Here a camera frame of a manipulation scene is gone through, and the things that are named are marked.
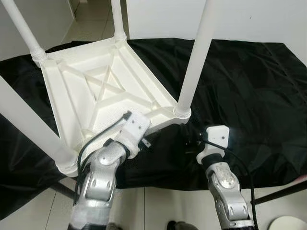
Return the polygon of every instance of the black wire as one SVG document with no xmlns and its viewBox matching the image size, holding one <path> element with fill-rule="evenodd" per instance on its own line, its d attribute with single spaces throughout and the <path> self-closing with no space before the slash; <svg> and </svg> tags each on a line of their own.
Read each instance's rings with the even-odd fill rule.
<svg viewBox="0 0 307 230">
<path fill-rule="evenodd" d="M 121 122 L 121 120 L 126 119 L 127 117 L 129 117 L 131 114 L 131 112 L 127 112 L 125 113 L 118 121 L 114 122 L 112 125 L 110 125 L 108 128 L 106 128 L 105 130 L 101 131 L 100 133 L 98 133 L 95 137 L 93 137 L 92 139 L 90 139 L 80 150 L 79 155 L 78 155 L 78 159 L 77 159 L 77 167 L 78 167 L 78 178 L 76 181 L 76 185 L 75 185 L 75 195 L 74 195 L 74 199 L 73 199 L 73 205 L 77 204 L 77 200 L 78 200 L 78 189 L 80 186 L 80 182 L 81 182 L 81 178 L 82 178 L 82 173 L 83 170 L 86 166 L 87 161 L 90 159 L 90 157 L 92 156 L 92 154 L 94 152 L 92 152 L 91 154 L 89 154 L 83 161 L 82 165 L 81 165 L 81 158 L 82 155 L 84 153 L 84 151 L 86 150 L 86 148 L 93 143 L 95 140 L 97 140 L 100 136 L 102 136 L 103 134 L 105 134 L 107 131 L 109 131 L 110 129 L 112 129 L 114 126 L 116 126 L 119 122 Z"/>
<path fill-rule="evenodd" d="M 247 172 L 248 174 L 248 177 L 249 177 L 249 180 L 250 180 L 250 194 L 251 194 L 251 209 L 252 209 L 252 215 L 253 215 L 253 219 L 254 219 L 254 224 L 255 224 L 255 229 L 258 230 L 258 223 L 257 223 L 257 215 L 256 215 L 256 206 L 255 206 L 255 191 L 254 191 L 254 180 L 253 180 L 253 177 L 251 176 L 251 173 L 249 171 L 249 169 L 247 168 L 247 166 L 245 165 L 245 163 L 237 156 L 235 155 L 231 150 L 227 149 L 227 148 L 224 148 L 220 145 L 217 145 L 215 143 L 212 143 L 210 141 L 207 141 L 205 140 L 204 141 L 205 143 L 209 144 L 209 145 L 212 145 L 212 146 L 215 146 L 219 149 L 222 149 L 224 150 L 225 152 L 227 153 L 230 153 L 234 158 L 236 158 L 241 164 L 242 166 L 244 167 L 245 171 Z"/>
</svg>

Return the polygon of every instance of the black cloth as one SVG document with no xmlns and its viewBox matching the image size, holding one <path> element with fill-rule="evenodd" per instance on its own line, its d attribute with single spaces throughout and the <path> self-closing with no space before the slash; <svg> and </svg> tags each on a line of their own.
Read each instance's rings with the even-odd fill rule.
<svg viewBox="0 0 307 230">
<path fill-rule="evenodd" d="M 177 100 L 193 41 L 130 40 L 129 45 Z M 50 52 L 82 45 L 72 42 Z M 0 62 L 0 75 L 57 132 L 41 70 L 29 55 Z M 286 184 L 307 174 L 307 69 L 284 44 L 213 40 L 186 125 L 148 137 L 152 148 L 125 161 L 118 188 L 207 188 L 196 163 L 199 133 L 230 127 L 229 148 L 251 170 L 257 187 Z M 0 219 L 63 178 L 54 162 L 0 116 Z M 242 166 L 226 155 L 243 187 Z"/>
</svg>

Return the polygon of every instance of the metal bracket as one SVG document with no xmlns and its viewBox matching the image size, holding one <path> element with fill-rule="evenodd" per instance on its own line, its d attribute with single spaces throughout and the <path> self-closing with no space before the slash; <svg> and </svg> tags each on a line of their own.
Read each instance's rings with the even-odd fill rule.
<svg viewBox="0 0 307 230">
<path fill-rule="evenodd" d="M 222 229 L 246 227 L 246 224 L 253 226 L 248 219 L 248 208 L 240 193 L 239 181 L 228 164 L 213 164 L 206 170 L 206 175 Z"/>
<path fill-rule="evenodd" d="M 129 157 L 135 157 L 138 144 L 151 124 L 150 119 L 141 113 L 130 115 L 122 130 L 114 140 L 96 150 L 77 205 L 72 208 L 71 225 L 82 229 L 87 223 L 106 225 L 116 187 L 115 173 L 118 166 Z"/>
<path fill-rule="evenodd" d="M 227 148 L 229 137 L 229 128 L 227 126 L 212 126 L 207 128 L 206 132 L 208 141 Z M 224 157 L 225 155 L 222 149 L 206 144 L 205 149 L 200 152 L 196 157 L 198 164 L 201 165 L 201 160 L 204 157 L 214 153 L 219 153 L 222 157 Z"/>
</svg>

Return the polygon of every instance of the white plastic stool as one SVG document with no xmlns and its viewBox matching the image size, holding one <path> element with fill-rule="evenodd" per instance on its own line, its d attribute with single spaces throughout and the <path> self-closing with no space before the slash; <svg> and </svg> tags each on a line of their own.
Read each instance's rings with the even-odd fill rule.
<svg viewBox="0 0 307 230">
<path fill-rule="evenodd" d="M 1 0 L 28 45 L 33 61 L 42 69 L 60 139 L 54 137 L 46 124 L 41 123 L 3 80 L 0 87 L 5 91 L 1 91 L 1 97 L 10 98 L 10 101 L 0 101 L 0 113 L 53 158 L 59 170 L 68 176 L 76 176 L 76 159 L 82 146 L 127 110 L 139 111 L 151 119 L 148 134 L 170 124 L 187 123 L 212 40 L 218 1 L 206 0 L 176 102 L 126 42 L 119 0 L 111 0 L 114 37 L 49 54 L 39 46 L 14 1 Z M 107 132 L 87 148 L 84 157 L 119 130 L 120 125 Z M 49 136 L 52 136 L 52 145 L 44 138 Z"/>
</svg>

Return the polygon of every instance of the floor tile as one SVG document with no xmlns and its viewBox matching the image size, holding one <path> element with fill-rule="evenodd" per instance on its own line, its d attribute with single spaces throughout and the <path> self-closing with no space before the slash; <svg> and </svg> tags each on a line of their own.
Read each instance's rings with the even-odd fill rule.
<svg viewBox="0 0 307 230">
<path fill-rule="evenodd" d="M 166 230 L 170 220 L 185 221 L 199 230 L 220 229 L 209 191 L 145 188 L 145 230 Z"/>
<path fill-rule="evenodd" d="M 257 197 L 275 192 L 280 188 L 256 189 Z M 242 195 L 251 212 L 250 190 L 243 189 Z M 277 217 L 289 215 L 307 220 L 307 190 L 285 196 L 256 206 L 260 230 L 266 230 Z M 181 220 L 195 225 L 199 230 L 220 229 L 209 191 L 175 191 L 145 188 L 145 230 L 165 230 L 170 220 Z"/>
<path fill-rule="evenodd" d="M 88 3 L 79 4 L 76 11 L 76 20 L 107 20 L 109 9 L 109 0 L 88 0 Z"/>
<path fill-rule="evenodd" d="M 101 39 L 106 21 L 74 21 L 63 43 L 71 41 L 98 41 Z"/>
<path fill-rule="evenodd" d="M 123 230 L 144 230 L 144 188 L 117 189 L 109 221 Z"/>
<path fill-rule="evenodd" d="M 128 22 L 127 21 L 123 21 L 123 25 L 124 25 L 124 31 L 126 33 L 127 39 L 129 39 L 129 27 L 128 27 Z M 112 21 L 107 21 L 106 22 L 106 28 L 102 34 L 102 39 L 107 39 L 110 37 L 114 36 L 114 24 Z"/>
<path fill-rule="evenodd" d="M 0 221 L 1 230 L 44 230 L 55 191 L 47 189 L 26 205 Z"/>
<path fill-rule="evenodd" d="M 76 181 L 70 177 L 65 177 L 59 181 L 62 185 L 68 187 L 70 190 L 75 190 Z"/>
<path fill-rule="evenodd" d="M 126 3 L 125 0 L 120 1 L 120 7 L 121 7 L 121 16 L 123 18 L 123 21 L 128 21 L 127 3 Z M 109 16 L 108 16 L 107 20 L 113 21 L 113 14 L 112 14 L 111 6 L 110 6 Z"/>
<path fill-rule="evenodd" d="M 56 193 L 46 230 L 67 230 L 71 219 L 72 203 L 72 199 Z"/>
</svg>

